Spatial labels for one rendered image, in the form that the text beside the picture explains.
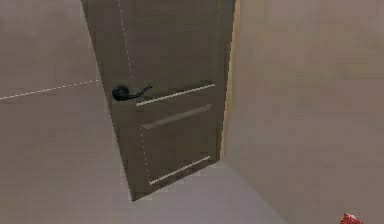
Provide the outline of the red and white object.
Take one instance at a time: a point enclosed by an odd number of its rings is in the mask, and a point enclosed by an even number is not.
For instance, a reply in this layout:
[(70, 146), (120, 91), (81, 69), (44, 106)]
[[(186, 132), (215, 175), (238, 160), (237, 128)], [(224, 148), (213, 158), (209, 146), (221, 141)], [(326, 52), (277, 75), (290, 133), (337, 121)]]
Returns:
[(354, 215), (345, 213), (340, 224), (364, 224), (361, 220), (357, 219)]

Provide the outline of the dark brown room door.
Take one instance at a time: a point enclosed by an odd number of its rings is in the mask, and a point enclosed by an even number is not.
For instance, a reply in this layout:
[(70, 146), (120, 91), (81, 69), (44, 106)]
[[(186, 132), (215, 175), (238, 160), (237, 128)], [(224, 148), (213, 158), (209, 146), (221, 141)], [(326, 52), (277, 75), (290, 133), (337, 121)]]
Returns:
[(219, 161), (235, 1), (81, 0), (132, 200)]

